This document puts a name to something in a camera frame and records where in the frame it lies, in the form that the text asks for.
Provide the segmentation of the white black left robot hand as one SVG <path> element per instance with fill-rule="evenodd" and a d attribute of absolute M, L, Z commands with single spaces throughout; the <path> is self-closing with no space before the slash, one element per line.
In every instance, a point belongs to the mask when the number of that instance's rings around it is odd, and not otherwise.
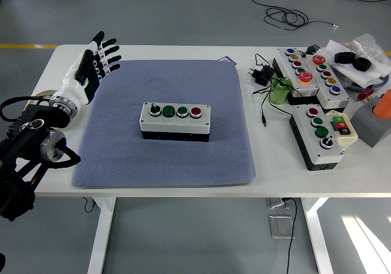
<path fill-rule="evenodd" d="M 63 86 L 51 97 L 52 102 L 69 103 L 78 109 L 91 103 L 100 81 L 118 70 L 121 55 L 115 38 L 104 40 L 104 32 L 94 36 L 86 49 L 76 59 L 63 80 Z"/>

